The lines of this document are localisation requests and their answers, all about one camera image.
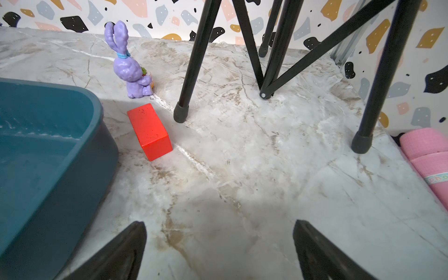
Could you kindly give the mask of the teal plastic storage box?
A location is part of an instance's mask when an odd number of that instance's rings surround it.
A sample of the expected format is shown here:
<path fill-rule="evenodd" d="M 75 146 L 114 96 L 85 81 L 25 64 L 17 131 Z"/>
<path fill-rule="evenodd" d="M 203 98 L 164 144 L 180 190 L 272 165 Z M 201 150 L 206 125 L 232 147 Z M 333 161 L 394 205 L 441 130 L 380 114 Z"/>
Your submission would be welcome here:
<path fill-rule="evenodd" d="M 1 278 L 51 280 L 114 176 L 103 106 L 81 87 L 1 79 Z"/>

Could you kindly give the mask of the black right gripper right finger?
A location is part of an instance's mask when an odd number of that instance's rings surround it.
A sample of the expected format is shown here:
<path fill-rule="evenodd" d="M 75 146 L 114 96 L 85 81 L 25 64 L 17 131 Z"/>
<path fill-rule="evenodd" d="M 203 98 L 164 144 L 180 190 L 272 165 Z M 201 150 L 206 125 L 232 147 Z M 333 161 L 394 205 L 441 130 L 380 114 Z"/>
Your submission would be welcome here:
<path fill-rule="evenodd" d="M 375 279 L 306 220 L 295 222 L 293 240 L 305 280 Z"/>

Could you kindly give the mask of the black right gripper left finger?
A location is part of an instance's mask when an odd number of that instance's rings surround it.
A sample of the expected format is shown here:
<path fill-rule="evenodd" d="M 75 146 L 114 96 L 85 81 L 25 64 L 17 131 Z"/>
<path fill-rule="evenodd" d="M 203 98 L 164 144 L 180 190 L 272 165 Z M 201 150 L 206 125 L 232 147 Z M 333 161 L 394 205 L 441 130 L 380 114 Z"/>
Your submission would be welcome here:
<path fill-rule="evenodd" d="M 67 280 L 136 280 L 146 242 L 145 224 L 135 221 L 65 278 Z"/>

